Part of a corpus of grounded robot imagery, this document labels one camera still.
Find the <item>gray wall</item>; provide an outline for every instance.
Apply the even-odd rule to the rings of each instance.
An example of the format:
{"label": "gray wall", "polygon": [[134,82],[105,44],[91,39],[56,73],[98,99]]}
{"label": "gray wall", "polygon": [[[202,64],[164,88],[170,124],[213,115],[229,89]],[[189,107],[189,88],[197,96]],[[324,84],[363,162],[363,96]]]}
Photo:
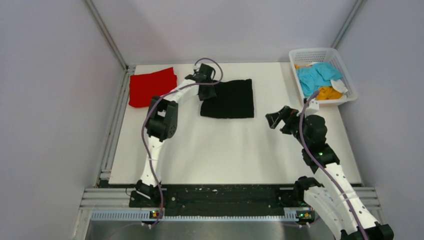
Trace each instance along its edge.
{"label": "gray wall", "polygon": [[81,0],[0,11],[0,239],[68,239],[123,71]]}
{"label": "gray wall", "polygon": [[359,92],[340,107],[362,179],[397,239],[422,239],[424,2],[368,1],[339,52]]}
{"label": "gray wall", "polygon": [[354,0],[94,0],[129,64],[288,61],[330,47]]}

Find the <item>folded red cloth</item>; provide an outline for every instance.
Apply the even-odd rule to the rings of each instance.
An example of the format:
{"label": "folded red cloth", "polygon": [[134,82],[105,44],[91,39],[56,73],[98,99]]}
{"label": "folded red cloth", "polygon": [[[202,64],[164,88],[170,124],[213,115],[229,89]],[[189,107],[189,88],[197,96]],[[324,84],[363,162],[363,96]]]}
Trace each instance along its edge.
{"label": "folded red cloth", "polygon": [[132,75],[129,79],[129,105],[134,108],[148,107],[153,96],[164,95],[176,87],[177,76],[173,67]]}

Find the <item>black cloth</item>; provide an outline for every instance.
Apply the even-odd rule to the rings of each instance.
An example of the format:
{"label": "black cloth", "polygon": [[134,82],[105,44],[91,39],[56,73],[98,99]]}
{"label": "black cloth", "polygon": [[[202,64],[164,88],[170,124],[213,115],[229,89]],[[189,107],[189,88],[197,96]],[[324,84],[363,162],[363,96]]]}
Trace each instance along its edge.
{"label": "black cloth", "polygon": [[252,79],[220,82],[214,88],[216,97],[203,101],[201,116],[216,119],[254,117]]}

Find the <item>white plastic basket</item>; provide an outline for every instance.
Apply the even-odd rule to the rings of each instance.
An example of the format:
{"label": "white plastic basket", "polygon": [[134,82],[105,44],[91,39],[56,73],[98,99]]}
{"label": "white plastic basket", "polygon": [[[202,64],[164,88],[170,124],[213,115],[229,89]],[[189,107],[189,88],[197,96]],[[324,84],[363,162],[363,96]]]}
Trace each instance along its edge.
{"label": "white plastic basket", "polygon": [[332,100],[318,100],[320,106],[337,106],[349,101],[356,100],[358,98],[358,93],[353,86],[351,76],[346,69],[345,64],[342,61],[342,58],[337,52],[336,49],[330,47],[317,47],[317,48],[301,48],[291,50],[288,53],[290,58],[291,68],[293,69],[294,77],[296,78],[297,89],[300,94],[300,101],[303,103],[305,95],[302,91],[301,83],[296,73],[295,64],[297,65],[306,65],[311,62],[327,62],[337,68],[340,73],[343,75],[341,80],[346,85],[346,88],[349,90],[345,95],[347,96],[344,99],[332,99]]}

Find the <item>blue cloth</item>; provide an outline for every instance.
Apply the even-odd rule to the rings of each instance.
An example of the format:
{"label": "blue cloth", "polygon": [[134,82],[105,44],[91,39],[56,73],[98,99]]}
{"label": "blue cloth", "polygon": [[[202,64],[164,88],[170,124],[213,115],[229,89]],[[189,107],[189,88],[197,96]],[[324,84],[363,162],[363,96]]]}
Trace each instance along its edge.
{"label": "blue cloth", "polygon": [[331,86],[331,79],[341,79],[343,75],[328,62],[315,63],[296,69],[305,97],[311,96],[320,87]]}

